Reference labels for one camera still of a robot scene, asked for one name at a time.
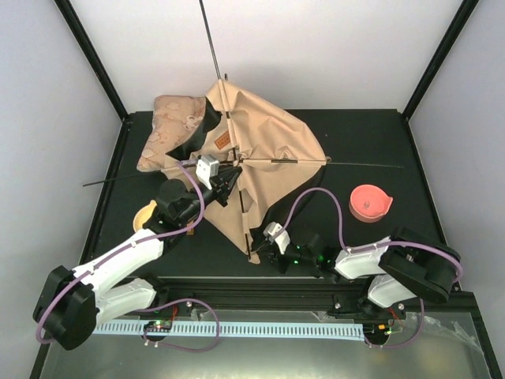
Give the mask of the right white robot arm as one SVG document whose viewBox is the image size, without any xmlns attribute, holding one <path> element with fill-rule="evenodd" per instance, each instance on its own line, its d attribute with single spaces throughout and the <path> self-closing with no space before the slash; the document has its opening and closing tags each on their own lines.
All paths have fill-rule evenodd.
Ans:
<svg viewBox="0 0 505 379">
<path fill-rule="evenodd" d="M 270 223 L 253 247 L 281 274 L 297 266 L 307 276 L 334 283 L 365 280 L 357 300 L 341 303 L 344 313 L 368 318 L 412 298 L 445 303 L 462 275 L 455 250 L 405 227 L 377 242 L 337 249 L 316 233 L 290 236 L 279 223 Z"/>
</svg>

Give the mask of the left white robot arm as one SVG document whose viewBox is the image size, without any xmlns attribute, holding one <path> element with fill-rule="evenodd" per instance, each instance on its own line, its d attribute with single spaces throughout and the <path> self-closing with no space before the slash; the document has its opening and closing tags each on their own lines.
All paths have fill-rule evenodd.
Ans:
<svg viewBox="0 0 505 379">
<path fill-rule="evenodd" d="M 33 313 L 37 341 L 70 351 L 97 326 L 127 313 L 160 315 L 168 307 L 177 309 L 180 302 L 169 300 L 167 287 L 156 277 L 123 280 L 177 245 L 204 218 L 207 206 L 227 206 L 241 172 L 232 166 L 214 169 L 191 178 L 192 189 L 180 179 L 166 180 L 152 213 L 132 237 L 86 264 L 52 270 Z"/>
</svg>

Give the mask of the beige fabric pet tent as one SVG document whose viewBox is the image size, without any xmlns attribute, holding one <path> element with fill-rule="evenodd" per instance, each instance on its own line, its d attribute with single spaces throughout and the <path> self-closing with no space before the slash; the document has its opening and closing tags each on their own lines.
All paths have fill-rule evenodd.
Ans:
<svg viewBox="0 0 505 379">
<path fill-rule="evenodd" d="M 203 97 L 204 119 L 185 143 L 166 153 L 165 175 L 187 183 L 176 163 L 206 154 L 219 161 L 252 159 L 249 163 L 235 163 L 242 173 L 228 205 L 223 208 L 213 203 L 206 207 L 204 217 L 246 256 L 247 231 L 250 262 L 258 265 L 260 256 L 252 251 L 252 244 L 270 222 L 286 222 L 293 201 L 303 190 L 319 185 L 326 155 L 306 123 L 229 81 L 217 81 Z M 319 163 L 273 164 L 266 159 Z"/>
</svg>

